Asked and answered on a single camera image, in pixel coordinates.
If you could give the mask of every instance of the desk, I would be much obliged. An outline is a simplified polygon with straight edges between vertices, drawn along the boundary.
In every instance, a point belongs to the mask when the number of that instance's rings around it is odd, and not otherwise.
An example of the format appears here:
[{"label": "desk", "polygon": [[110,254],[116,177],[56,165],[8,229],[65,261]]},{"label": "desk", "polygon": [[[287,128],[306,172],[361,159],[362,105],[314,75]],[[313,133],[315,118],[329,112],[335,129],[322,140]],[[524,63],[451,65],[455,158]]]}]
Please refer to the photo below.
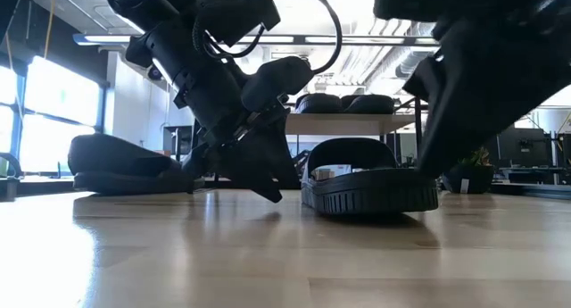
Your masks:
[{"label": "desk", "polygon": [[571,204],[441,195],[333,221],[300,192],[24,197],[0,204],[0,307],[571,306]]},{"label": "desk", "polygon": [[26,177],[21,180],[0,179],[0,202],[6,197],[8,184],[16,185],[17,196],[73,192],[73,178],[49,179],[45,177]]},{"label": "desk", "polygon": [[492,183],[490,192],[508,196],[534,196],[571,200],[571,187],[567,185]]},{"label": "desk", "polygon": [[510,183],[527,183],[527,184],[556,184],[558,183],[557,175],[565,171],[564,168],[500,168],[504,176],[509,179]]},{"label": "desk", "polygon": [[287,115],[286,135],[380,136],[415,121],[414,115],[296,114]]}]

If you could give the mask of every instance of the black cable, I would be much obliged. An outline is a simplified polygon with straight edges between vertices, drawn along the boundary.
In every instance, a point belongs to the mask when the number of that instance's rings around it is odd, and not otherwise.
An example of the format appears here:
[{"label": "black cable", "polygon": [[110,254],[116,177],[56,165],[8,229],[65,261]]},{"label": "black cable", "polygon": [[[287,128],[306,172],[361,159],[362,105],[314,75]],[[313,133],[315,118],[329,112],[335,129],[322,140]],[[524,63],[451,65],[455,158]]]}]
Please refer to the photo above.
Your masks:
[{"label": "black cable", "polygon": [[[331,66],[333,66],[333,64],[337,61],[337,58],[339,58],[339,54],[341,53],[341,48],[343,45],[343,31],[341,30],[341,22],[339,21],[339,17],[337,16],[337,13],[335,12],[335,10],[333,10],[333,8],[331,7],[331,5],[329,4],[329,2],[327,0],[318,0],[318,1],[321,2],[326,7],[327,11],[329,12],[329,15],[331,16],[331,19],[333,20],[334,25],[335,25],[335,50],[334,50],[333,54],[331,55],[331,58],[329,59],[328,62],[326,62],[325,65],[323,65],[322,67],[317,68],[316,70],[313,71],[313,74],[315,74],[315,75],[318,75],[318,74],[328,70],[329,68],[331,68]],[[241,0],[218,1],[216,3],[210,4],[207,7],[203,8],[201,13],[199,13],[198,16],[196,17],[196,19],[194,20],[194,27],[193,27],[194,48],[199,53],[207,54],[210,57],[215,58],[215,59],[222,59],[222,58],[226,58],[226,57],[242,58],[242,57],[245,57],[246,55],[248,55],[249,53],[251,53],[253,51],[253,49],[260,42],[261,34],[265,30],[263,28],[263,26],[260,27],[260,30],[258,31],[258,35],[254,39],[254,41],[248,46],[248,48],[246,48],[243,52],[237,53],[237,54],[231,54],[231,53],[224,51],[222,48],[220,48],[220,46],[218,46],[218,44],[216,44],[210,38],[210,36],[207,36],[207,39],[205,39],[205,35],[207,35],[206,29],[202,26],[202,20],[204,18],[208,18],[209,14],[211,12],[216,12],[218,10],[227,10],[228,8],[241,10],[246,5],[248,5],[248,3],[245,1],[241,1]],[[208,45],[211,45],[216,50],[218,50],[219,54],[215,54],[212,52],[212,50],[209,50],[207,48]]]},{"label": "black cable", "polygon": [[265,30],[266,29],[264,28],[264,26],[260,26],[260,29],[258,30],[258,34],[254,38],[253,42],[243,52],[236,53],[236,54],[229,53],[229,52],[225,51],[210,36],[206,36],[210,45],[212,47],[214,47],[214,49],[219,51],[219,54],[212,54],[211,52],[207,52],[207,53],[212,58],[227,58],[227,57],[243,58],[243,57],[246,57],[248,54],[251,54],[252,51],[256,48],[256,46],[260,43],[261,35],[264,33]]},{"label": "black cable", "polygon": [[331,56],[329,61],[325,65],[323,65],[323,67],[317,68],[316,70],[313,71],[315,75],[320,74],[331,68],[331,66],[333,66],[333,64],[337,61],[337,58],[339,58],[339,54],[341,53],[341,46],[343,45],[343,31],[341,30],[341,22],[339,21],[337,13],[335,12],[335,10],[333,10],[333,8],[331,7],[331,5],[327,0],[318,0],[318,1],[321,2],[327,8],[327,11],[331,16],[331,19],[335,24],[335,51],[333,52],[333,55]]}]

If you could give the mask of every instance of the potted plant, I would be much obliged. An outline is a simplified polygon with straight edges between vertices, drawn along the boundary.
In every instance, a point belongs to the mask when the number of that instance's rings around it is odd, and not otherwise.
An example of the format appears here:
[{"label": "potted plant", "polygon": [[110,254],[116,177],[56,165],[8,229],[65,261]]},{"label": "potted plant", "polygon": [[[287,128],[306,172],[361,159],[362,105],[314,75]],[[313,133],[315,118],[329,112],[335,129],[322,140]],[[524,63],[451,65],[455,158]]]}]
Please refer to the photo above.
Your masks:
[{"label": "potted plant", "polygon": [[482,194],[490,189],[493,166],[488,151],[480,147],[443,174],[443,184],[452,193]]}]

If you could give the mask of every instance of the black strap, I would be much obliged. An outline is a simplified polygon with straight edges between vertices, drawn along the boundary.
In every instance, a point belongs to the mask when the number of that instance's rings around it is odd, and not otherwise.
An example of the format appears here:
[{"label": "black strap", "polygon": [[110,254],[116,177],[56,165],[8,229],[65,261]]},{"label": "black strap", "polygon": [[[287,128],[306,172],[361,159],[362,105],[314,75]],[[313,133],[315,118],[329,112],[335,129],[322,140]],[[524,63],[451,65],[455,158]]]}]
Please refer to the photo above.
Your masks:
[{"label": "black strap", "polygon": [[397,167],[393,152],[383,142],[372,138],[335,138],[313,148],[305,171],[311,173],[319,166],[336,164],[358,169]]},{"label": "black strap", "polygon": [[24,172],[21,171],[20,162],[18,162],[18,160],[12,154],[0,153],[0,158],[5,159],[8,161],[8,163],[10,163],[10,165],[12,165],[12,168],[15,172],[14,177],[16,179],[24,177]]}]

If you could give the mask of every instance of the wall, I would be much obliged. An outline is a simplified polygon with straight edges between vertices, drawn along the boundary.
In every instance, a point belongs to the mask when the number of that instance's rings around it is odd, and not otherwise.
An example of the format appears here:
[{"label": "wall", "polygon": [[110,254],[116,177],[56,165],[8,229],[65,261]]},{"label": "wall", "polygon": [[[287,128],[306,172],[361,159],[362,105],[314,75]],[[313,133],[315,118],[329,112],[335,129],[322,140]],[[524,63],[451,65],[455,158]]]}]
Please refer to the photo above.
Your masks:
[{"label": "wall", "polygon": [[[12,55],[18,64],[26,66],[34,56],[44,56],[48,21],[49,11],[31,0],[20,0],[9,28]],[[107,54],[100,54],[96,46],[78,46],[72,37],[76,33],[54,16],[47,59],[105,85]],[[0,65],[7,67],[6,43],[1,42]]]},{"label": "wall", "polygon": [[192,125],[188,108],[178,110],[168,94],[109,53],[104,132],[150,150],[163,149],[164,126]]}]

